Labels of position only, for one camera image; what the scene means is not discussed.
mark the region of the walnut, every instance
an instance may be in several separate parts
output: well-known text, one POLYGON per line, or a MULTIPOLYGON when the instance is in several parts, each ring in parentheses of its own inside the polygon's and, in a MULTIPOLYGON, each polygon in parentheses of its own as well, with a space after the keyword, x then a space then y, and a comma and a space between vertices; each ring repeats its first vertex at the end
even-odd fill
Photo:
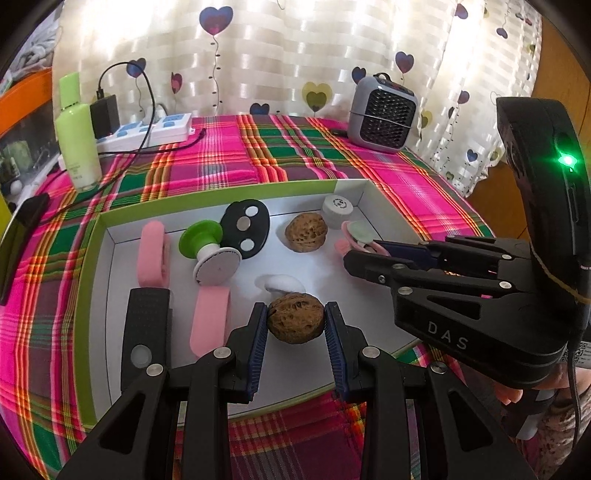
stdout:
POLYGON ((324 330, 324 307, 307 293, 289 293, 269 305, 269 331, 285 343, 306 343, 324 330))
POLYGON ((313 252, 324 245, 328 230, 318 213, 301 213, 285 229, 285 238, 294 252, 313 252))

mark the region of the white bottle cap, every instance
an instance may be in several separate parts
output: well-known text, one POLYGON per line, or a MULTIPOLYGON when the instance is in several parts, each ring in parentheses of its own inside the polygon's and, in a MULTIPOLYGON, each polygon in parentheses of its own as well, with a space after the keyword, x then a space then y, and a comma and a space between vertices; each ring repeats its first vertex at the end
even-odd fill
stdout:
POLYGON ((322 204, 322 217, 329 228, 339 229, 353 213, 353 204, 339 195, 328 195, 322 204))

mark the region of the green bottle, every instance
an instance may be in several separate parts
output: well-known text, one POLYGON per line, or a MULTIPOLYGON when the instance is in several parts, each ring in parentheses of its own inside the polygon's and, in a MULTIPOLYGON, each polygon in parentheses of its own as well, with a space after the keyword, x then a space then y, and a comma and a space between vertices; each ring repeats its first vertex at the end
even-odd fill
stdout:
POLYGON ((57 141, 74 188, 87 192, 98 185, 100 170, 90 106, 80 103, 80 76, 70 73, 60 79, 61 114, 56 118, 57 141))

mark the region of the human hand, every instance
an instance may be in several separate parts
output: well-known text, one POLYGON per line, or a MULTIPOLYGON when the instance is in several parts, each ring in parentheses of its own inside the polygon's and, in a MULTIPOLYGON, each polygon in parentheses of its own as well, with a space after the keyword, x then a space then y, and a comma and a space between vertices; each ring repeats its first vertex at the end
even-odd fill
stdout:
MULTIPOLYGON (((577 391, 579 395, 586 391, 591 386, 591 370, 584 368, 577 368, 577 391)), ((503 405, 509 403, 517 403, 523 396, 523 390, 516 388, 509 388, 500 383, 493 382, 495 388, 495 395, 503 405)), ((534 387, 535 390, 560 390, 558 399, 565 400, 570 398, 569 391, 569 376, 566 364, 557 364, 548 378, 546 378, 540 385, 534 387)))

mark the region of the green led light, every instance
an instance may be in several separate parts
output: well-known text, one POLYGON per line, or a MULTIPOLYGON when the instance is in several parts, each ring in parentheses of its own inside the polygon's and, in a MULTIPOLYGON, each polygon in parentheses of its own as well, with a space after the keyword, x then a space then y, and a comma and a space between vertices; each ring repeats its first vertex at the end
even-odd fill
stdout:
POLYGON ((567 167, 572 167, 574 164, 577 163, 577 159, 574 158, 572 155, 562 155, 558 161, 562 163, 562 165, 566 165, 567 167))

